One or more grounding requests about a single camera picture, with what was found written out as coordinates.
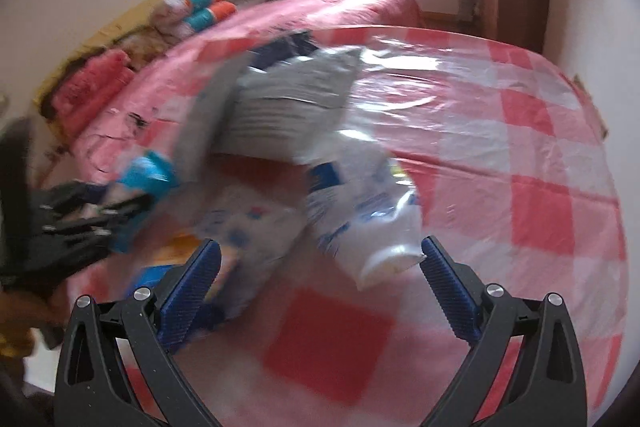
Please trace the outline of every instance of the pink towel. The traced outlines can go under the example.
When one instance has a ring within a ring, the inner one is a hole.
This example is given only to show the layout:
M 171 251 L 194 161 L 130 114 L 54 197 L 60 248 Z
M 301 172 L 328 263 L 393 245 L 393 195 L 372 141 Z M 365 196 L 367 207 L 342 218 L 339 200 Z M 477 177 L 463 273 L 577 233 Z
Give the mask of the pink towel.
M 130 83 L 135 73 L 127 65 L 128 55 L 119 49 L 90 58 L 58 89 L 51 100 L 56 117 L 73 140 L 107 103 Z

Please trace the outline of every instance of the red checkered pattern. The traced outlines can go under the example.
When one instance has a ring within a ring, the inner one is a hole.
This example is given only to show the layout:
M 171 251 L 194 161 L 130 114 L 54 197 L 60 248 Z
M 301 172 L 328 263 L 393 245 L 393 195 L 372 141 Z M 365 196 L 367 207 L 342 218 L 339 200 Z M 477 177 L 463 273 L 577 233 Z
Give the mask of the red checkered pattern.
M 627 279 L 590 102 L 543 57 L 506 44 L 382 26 L 315 36 L 369 43 L 348 121 L 401 159 L 425 235 L 512 295 L 564 296 L 596 408 L 620 351 Z M 230 48 L 210 42 L 201 58 Z M 241 317 L 177 360 L 228 427 L 408 427 L 427 416 L 466 351 L 418 267 L 358 292 L 307 239 Z

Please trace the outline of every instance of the white plastic package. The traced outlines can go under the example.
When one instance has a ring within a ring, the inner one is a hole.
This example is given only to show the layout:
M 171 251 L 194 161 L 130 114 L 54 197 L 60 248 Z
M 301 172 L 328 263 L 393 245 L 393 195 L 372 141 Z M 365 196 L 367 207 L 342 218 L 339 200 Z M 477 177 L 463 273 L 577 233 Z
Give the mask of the white plastic package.
M 197 182 L 205 169 L 205 159 L 224 131 L 231 112 L 238 78 L 252 59 L 250 53 L 226 60 L 193 102 L 175 141 L 174 168 L 180 182 Z
M 225 186 L 210 204 L 194 227 L 195 235 L 238 252 L 238 265 L 214 298 L 227 320 L 238 317 L 254 299 L 305 225 L 302 212 L 242 184 Z
M 360 73 L 360 48 L 345 46 L 250 70 L 217 152 L 304 165 L 342 119 Z
M 325 150 L 309 171 L 306 198 L 319 250 L 360 290 L 420 263 L 422 213 L 398 162 L 356 130 L 338 131 Z

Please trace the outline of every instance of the cabinet drawer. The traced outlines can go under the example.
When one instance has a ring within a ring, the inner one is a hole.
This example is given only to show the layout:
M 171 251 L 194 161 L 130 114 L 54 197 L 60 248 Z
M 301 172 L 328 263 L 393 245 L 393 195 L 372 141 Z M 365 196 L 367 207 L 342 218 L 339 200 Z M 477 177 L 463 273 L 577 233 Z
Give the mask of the cabinet drawer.
M 482 0 L 482 36 L 498 39 L 498 0 Z

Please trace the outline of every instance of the baseboard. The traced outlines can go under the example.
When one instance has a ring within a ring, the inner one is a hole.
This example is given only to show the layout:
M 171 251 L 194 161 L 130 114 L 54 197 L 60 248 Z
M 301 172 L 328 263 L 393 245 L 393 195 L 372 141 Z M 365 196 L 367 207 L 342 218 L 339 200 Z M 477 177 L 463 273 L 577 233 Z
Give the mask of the baseboard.
M 431 21 L 457 22 L 458 15 L 455 13 L 422 12 L 422 18 Z

